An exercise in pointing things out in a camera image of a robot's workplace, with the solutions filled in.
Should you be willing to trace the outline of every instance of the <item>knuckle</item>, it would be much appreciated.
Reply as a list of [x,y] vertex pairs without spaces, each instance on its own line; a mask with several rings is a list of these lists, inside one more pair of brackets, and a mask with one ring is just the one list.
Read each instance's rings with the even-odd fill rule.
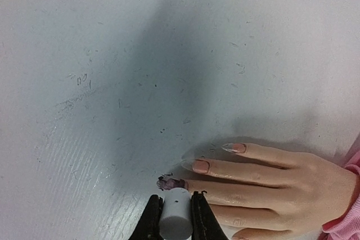
[[302,165],[306,166],[308,169],[314,170],[317,168],[317,161],[319,159],[313,153],[298,153],[299,154],[299,161]]
[[235,218],[232,222],[232,225],[238,228],[245,227],[245,219]]
[[296,226],[296,220],[291,216],[284,216],[280,221],[280,229],[282,230],[292,230]]
[[255,172],[252,172],[250,174],[250,181],[253,182],[253,183],[259,183],[260,180],[262,179],[262,175],[260,173],[258,173],[257,171]]
[[297,193],[298,191],[292,191],[286,195],[285,205],[289,213],[299,213],[303,208],[302,200],[299,200],[300,196]]
[[241,206],[246,202],[245,196],[243,196],[242,194],[238,194],[238,193],[234,193],[230,198],[229,198],[229,203],[231,205],[234,206]]

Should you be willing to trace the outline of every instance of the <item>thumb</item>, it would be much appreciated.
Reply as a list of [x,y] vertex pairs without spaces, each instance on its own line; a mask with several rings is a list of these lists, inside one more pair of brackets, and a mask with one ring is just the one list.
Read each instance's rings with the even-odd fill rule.
[[246,228],[232,236],[232,240],[286,240],[292,237],[290,230],[263,230]]

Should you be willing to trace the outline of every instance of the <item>scratch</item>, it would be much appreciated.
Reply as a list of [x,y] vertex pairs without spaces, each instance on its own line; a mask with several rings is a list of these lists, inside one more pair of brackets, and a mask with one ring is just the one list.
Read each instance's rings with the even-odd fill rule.
[[237,45],[237,44],[234,43],[234,42],[229,42],[229,44],[230,44],[231,46],[234,46],[235,48],[238,48],[238,47],[239,47],[239,45]]
[[239,74],[245,73],[245,66],[243,64],[236,63],[236,65],[240,68]]
[[186,83],[186,81],[185,81],[184,79],[182,79],[182,78],[176,78],[176,79],[178,79],[179,81],[183,81],[184,83]]
[[191,120],[190,119],[188,119],[188,118],[185,118],[184,119],[184,121],[182,121],[182,123],[185,125],[185,124],[188,124],[188,123],[190,123],[191,122]]
[[75,171],[72,172],[72,174],[75,176],[75,179],[76,179],[76,180],[78,180],[77,175],[76,175],[76,172],[77,172],[77,171],[78,171],[78,170],[75,170]]
[[151,101],[153,95],[154,95],[154,92],[151,91],[150,94],[148,95],[147,101]]

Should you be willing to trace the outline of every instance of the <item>purple stain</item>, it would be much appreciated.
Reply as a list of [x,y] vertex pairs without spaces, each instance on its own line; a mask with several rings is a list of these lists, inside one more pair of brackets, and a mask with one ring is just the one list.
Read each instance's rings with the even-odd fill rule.
[[156,185],[162,191],[169,191],[173,188],[187,188],[187,183],[184,179],[172,178],[169,175],[162,175],[158,178]]

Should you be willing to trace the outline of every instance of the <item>pink sleeve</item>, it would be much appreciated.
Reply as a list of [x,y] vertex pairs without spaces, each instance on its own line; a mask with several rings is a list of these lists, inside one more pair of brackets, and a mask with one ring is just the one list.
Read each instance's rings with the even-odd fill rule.
[[[345,165],[345,169],[360,175],[360,151]],[[334,224],[329,222],[322,227],[327,240],[360,240],[360,197],[357,198],[347,215]]]

